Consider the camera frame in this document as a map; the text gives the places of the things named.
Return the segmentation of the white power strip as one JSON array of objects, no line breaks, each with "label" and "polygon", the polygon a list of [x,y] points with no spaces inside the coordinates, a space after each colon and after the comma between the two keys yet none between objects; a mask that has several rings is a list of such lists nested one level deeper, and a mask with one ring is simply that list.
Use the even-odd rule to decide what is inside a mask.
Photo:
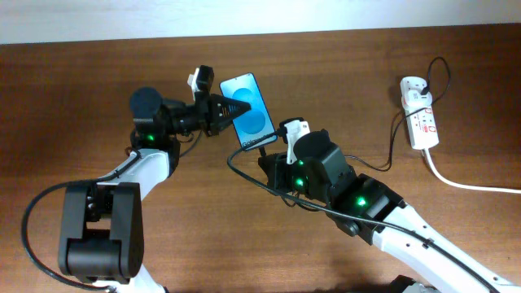
[{"label": "white power strip", "polygon": [[405,110],[409,140],[414,150],[424,150],[439,144],[439,135],[432,106],[413,111]]}]

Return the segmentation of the blue screen Galaxy smartphone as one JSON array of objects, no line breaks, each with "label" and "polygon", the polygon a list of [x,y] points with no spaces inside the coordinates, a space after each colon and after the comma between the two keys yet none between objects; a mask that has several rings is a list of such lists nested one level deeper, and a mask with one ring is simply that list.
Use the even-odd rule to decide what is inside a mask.
[{"label": "blue screen Galaxy smartphone", "polygon": [[223,96],[247,102],[251,109],[233,120],[240,146],[244,147],[275,131],[256,78],[251,72],[220,83]]}]

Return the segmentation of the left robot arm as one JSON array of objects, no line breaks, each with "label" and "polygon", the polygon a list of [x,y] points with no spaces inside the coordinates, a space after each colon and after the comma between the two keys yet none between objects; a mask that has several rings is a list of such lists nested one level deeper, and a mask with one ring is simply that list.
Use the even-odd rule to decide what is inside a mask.
[{"label": "left robot arm", "polygon": [[127,159],[111,173],[71,183],[65,190],[59,269],[89,290],[165,292],[143,265],[142,201],[171,177],[180,158],[177,136],[219,134],[251,110],[247,102],[198,90],[194,103],[136,90],[129,106],[135,128]]}]

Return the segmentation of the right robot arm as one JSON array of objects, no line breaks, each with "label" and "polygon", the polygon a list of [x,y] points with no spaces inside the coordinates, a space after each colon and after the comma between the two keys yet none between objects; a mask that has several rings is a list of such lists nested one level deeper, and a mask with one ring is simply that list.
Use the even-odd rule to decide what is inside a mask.
[{"label": "right robot arm", "polygon": [[440,292],[520,290],[437,232],[384,183],[356,173],[327,131],[273,135],[289,149],[259,159],[270,193],[324,212],[345,234],[398,259]]}]

